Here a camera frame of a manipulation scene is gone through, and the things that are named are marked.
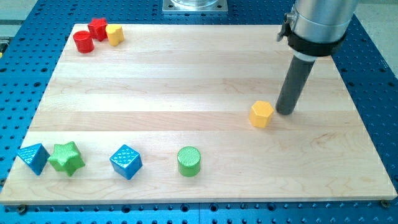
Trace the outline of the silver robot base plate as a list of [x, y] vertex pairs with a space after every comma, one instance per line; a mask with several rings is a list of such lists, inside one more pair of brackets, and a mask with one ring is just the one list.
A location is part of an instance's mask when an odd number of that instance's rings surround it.
[[177, 12], [227, 12], [227, 0], [163, 0], [162, 11]]

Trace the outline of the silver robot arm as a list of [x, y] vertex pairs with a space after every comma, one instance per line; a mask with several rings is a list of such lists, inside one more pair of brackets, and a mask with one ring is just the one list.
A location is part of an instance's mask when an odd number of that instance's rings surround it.
[[288, 37], [294, 55], [313, 62], [337, 53], [357, 5], [358, 0], [296, 0]]

